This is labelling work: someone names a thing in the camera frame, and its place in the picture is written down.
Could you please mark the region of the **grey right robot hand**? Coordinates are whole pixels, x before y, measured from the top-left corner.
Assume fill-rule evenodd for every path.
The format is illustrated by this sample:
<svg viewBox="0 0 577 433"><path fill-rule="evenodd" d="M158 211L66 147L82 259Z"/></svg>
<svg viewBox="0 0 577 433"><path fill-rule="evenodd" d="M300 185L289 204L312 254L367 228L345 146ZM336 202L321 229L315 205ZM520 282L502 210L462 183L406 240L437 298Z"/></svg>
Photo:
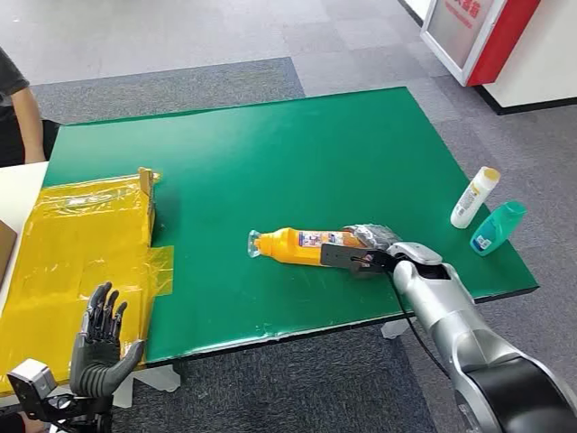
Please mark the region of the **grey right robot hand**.
<svg viewBox="0 0 577 433"><path fill-rule="evenodd" d="M369 278L392 272L397 263L387 250L401 238L388 226L352 225L347 226L345 232L359 240L361 246L322 244L320 257L322 266L347 269L359 278Z"/></svg>

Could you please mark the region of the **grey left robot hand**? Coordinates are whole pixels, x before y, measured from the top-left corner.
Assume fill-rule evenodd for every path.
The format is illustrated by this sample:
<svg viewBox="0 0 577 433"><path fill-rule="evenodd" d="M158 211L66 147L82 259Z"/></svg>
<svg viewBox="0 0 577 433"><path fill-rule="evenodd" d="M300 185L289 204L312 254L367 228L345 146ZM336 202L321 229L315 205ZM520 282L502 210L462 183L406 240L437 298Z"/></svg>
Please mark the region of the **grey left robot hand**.
<svg viewBox="0 0 577 433"><path fill-rule="evenodd" d="M141 362L146 347L143 339L137 339L121 356L120 334L127 303L116 307L118 296L112 282L106 281L97 286L87 301L70 363L69 385L73 393L111 397Z"/></svg>

